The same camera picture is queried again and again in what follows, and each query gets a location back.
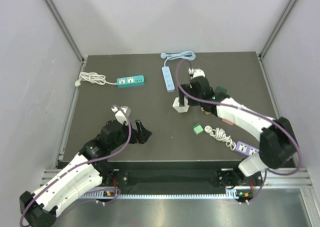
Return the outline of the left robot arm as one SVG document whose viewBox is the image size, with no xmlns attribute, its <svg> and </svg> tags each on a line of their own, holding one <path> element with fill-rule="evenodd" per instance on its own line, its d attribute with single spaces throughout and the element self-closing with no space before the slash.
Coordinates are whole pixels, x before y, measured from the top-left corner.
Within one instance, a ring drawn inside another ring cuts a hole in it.
<svg viewBox="0 0 320 227">
<path fill-rule="evenodd" d="M 128 144 L 144 144 L 152 136 L 140 120 L 136 128 L 126 122 L 108 121 L 100 133 L 88 141 L 56 176 L 33 192 L 19 197 L 20 225 L 51 227 L 73 202 L 91 189 L 109 185 L 114 171 L 108 163 L 114 150 Z"/>
</svg>

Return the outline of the purple power strip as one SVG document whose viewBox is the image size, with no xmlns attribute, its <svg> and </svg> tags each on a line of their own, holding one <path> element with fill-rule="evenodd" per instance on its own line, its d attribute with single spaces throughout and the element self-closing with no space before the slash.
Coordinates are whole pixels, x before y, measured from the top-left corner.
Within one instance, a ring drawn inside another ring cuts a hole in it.
<svg viewBox="0 0 320 227">
<path fill-rule="evenodd" d="M 255 153 L 258 153 L 259 149 L 255 148 L 247 143 L 244 143 L 242 141 L 238 141 L 236 143 L 234 151 L 237 153 L 240 153 L 242 155 L 245 155 L 245 156 L 252 156 Z"/>
</svg>

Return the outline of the teal power strip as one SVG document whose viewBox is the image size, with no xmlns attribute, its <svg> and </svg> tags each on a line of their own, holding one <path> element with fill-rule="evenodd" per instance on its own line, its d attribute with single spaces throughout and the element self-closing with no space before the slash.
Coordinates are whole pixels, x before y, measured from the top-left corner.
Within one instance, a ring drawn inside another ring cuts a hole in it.
<svg viewBox="0 0 320 227">
<path fill-rule="evenodd" d="M 143 86 L 145 78 L 143 75 L 135 75 L 129 77 L 120 77 L 116 80 L 116 85 L 119 89 Z"/>
</svg>

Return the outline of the small green cube adapter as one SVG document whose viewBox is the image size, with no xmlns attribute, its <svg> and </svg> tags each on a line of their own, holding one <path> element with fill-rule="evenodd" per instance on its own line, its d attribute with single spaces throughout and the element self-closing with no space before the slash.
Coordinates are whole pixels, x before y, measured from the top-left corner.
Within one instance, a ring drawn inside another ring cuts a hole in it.
<svg viewBox="0 0 320 227">
<path fill-rule="evenodd" d="M 196 135 L 199 135 L 204 131 L 203 127 L 199 123 L 195 124 L 192 129 Z"/>
</svg>

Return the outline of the dark green cube adapter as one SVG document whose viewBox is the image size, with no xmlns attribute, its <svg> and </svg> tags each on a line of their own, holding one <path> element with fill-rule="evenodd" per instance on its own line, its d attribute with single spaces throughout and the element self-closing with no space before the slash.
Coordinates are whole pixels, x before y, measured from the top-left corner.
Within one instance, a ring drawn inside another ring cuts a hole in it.
<svg viewBox="0 0 320 227">
<path fill-rule="evenodd" d="M 215 88 L 215 95 L 219 95 L 219 94 L 226 94 L 227 93 L 227 89 L 221 86 L 217 86 Z"/>
</svg>

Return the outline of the pink cube plug adapter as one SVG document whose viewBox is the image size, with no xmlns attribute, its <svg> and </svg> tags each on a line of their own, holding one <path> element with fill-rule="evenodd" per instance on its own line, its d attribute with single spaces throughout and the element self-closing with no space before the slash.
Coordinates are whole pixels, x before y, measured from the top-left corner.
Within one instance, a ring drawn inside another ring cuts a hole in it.
<svg viewBox="0 0 320 227">
<path fill-rule="evenodd" d="M 222 119 L 222 121 L 223 121 L 224 123 L 228 124 L 228 125 L 231 125 L 231 126 L 234 125 L 234 123 L 233 123 L 232 121 L 228 120 L 228 119 Z"/>
</svg>

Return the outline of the white cube adapter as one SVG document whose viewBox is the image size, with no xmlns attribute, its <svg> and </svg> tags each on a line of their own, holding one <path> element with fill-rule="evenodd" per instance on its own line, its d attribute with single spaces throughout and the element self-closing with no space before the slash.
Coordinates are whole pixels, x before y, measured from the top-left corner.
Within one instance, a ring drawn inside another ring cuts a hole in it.
<svg viewBox="0 0 320 227">
<path fill-rule="evenodd" d="M 179 97 L 176 97 L 174 99 L 174 102 L 172 104 L 172 107 L 178 112 L 178 113 L 186 113 L 189 110 L 190 106 L 179 106 Z"/>
</svg>

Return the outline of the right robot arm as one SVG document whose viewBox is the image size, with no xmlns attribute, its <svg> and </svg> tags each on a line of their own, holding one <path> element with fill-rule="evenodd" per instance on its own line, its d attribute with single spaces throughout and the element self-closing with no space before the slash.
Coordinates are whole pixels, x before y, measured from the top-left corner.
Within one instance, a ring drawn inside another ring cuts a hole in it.
<svg viewBox="0 0 320 227">
<path fill-rule="evenodd" d="M 193 77 L 188 84 L 179 84 L 180 107 L 200 106 L 220 119 L 231 121 L 259 142 L 259 151 L 245 157 L 232 170 L 233 179 L 245 185 L 261 171 L 282 167 L 294 154 L 300 154 L 292 125 L 285 117 L 274 119 L 236 102 L 224 92 L 215 92 L 204 76 Z"/>
</svg>

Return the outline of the light blue power strip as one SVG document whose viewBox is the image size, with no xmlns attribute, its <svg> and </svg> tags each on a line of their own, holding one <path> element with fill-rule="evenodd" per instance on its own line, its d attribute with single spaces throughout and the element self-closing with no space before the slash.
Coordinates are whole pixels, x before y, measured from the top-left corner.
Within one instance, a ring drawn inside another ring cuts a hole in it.
<svg viewBox="0 0 320 227">
<path fill-rule="evenodd" d="M 175 85 L 173 81 L 173 77 L 171 74 L 171 70 L 168 66 L 164 66 L 161 68 L 162 74 L 163 74 L 163 79 L 166 87 L 166 91 L 168 93 L 174 92 L 175 91 Z"/>
</svg>

